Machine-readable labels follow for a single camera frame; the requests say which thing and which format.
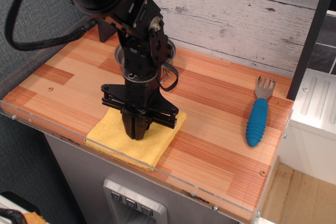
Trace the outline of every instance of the yellow cloth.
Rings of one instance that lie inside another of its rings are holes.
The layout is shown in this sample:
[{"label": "yellow cloth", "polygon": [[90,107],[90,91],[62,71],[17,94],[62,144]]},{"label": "yellow cloth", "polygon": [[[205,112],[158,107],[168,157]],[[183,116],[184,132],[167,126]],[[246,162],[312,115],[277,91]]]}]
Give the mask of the yellow cloth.
[{"label": "yellow cloth", "polygon": [[[144,138],[137,141],[127,136],[120,111],[109,108],[103,119],[101,119],[89,132],[85,139],[85,143],[91,148],[118,158],[126,163],[136,165],[146,170],[153,170],[137,161],[144,162],[153,167],[157,165],[160,157],[163,155],[185,121],[186,113],[180,111],[176,118],[177,125],[174,129],[157,123],[152,123],[150,128],[145,132]],[[135,160],[111,151],[104,146],[123,153]]]},{"label": "yellow cloth", "polygon": [[46,224],[46,220],[35,212],[27,212],[23,215],[27,224]]}]

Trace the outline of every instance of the countertop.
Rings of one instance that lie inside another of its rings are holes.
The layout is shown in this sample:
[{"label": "countertop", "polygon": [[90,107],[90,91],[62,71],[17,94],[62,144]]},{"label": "countertop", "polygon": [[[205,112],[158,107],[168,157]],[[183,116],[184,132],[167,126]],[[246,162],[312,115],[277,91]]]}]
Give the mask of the countertop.
[{"label": "countertop", "polygon": [[[2,102],[10,116],[109,161],[112,157],[89,149],[84,138],[108,107],[101,104],[102,84],[123,84],[114,59],[116,35],[99,42],[93,28],[69,43],[42,65]],[[173,62],[180,80],[161,93],[187,120],[161,157],[156,169],[131,170],[194,198],[206,206],[250,222],[258,211],[293,102],[286,99],[291,79],[177,48]],[[274,78],[268,99],[266,131],[254,148],[245,140],[246,123],[256,96],[259,76]]]}]

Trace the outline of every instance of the blue fork handle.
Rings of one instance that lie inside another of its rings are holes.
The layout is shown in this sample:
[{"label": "blue fork handle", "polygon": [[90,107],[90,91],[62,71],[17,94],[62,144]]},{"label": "blue fork handle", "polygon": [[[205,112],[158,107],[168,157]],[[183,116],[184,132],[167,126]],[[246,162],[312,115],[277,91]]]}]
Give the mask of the blue fork handle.
[{"label": "blue fork handle", "polygon": [[257,99],[246,127],[246,140],[249,146],[256,146],[262,139],[267,120],[268,103],[264,98]]}]

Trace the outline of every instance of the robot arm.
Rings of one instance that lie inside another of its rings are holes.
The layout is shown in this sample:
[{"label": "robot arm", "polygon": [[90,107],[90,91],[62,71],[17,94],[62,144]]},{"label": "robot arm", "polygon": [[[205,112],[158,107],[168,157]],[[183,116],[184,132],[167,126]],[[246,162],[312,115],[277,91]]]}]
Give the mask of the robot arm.
[{"label": "robot arm", "polygon": [[127,135],[143,139],[152,122],[174,128],[178,109],[160,94],[161,65],[172,57],[160,8],[152,0],[72,2],[86,15],[108,22],[118,33],[125,85],[104,84],[101,89],[103,104],[121,111]]}]

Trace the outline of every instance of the metal cup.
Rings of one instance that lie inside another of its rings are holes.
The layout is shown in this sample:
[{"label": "metal cup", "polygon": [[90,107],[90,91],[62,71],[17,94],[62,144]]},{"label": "metal cup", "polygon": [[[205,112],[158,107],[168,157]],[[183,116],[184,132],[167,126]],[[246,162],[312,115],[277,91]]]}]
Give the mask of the metal cup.
[{"label": "metal cup", "polygon": [[[173,65],[173,60],[176,55],[176,47],[174,43],[168,39],[168,44],[172,46],[171,49],[171,55],[172,57],[168,59],[166,62],[170,65]],[[114,57],[117,63],[120,65],[120,70],[122,70],[122,67],[124,66],[124,50],[122,49],[121,45],[117,45],[116,50],[114,51]],[[166,80],[170,78],[170,70],[164,66],[161,66],[161,83],[164,83]]]}]

